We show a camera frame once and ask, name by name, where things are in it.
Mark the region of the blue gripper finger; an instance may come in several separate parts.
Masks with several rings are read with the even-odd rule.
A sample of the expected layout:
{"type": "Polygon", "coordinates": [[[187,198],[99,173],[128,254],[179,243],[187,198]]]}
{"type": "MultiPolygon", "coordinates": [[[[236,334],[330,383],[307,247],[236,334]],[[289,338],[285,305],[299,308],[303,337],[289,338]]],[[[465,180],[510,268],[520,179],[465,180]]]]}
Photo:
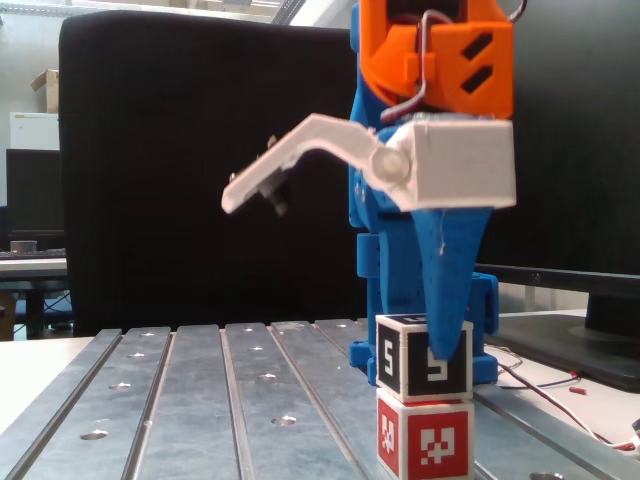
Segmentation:
{"type": "Polygon", "coordinates": [[[422,259],[429,346],[450,359],[459,342],[472,273],[490,208],[416,210],[411,217],[422,259]]]}

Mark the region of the blue gripper body black servo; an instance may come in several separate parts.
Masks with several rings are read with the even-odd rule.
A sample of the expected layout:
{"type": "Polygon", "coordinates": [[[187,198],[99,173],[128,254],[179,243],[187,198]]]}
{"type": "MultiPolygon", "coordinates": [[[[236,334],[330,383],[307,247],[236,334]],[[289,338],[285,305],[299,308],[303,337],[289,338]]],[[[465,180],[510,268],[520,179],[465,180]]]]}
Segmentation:
{"type": "Polygon", "coordinates": [[[411,147],[412,131],[412,123],[386,127],[379,131],[379,140],[388,147],[411,147]]]}

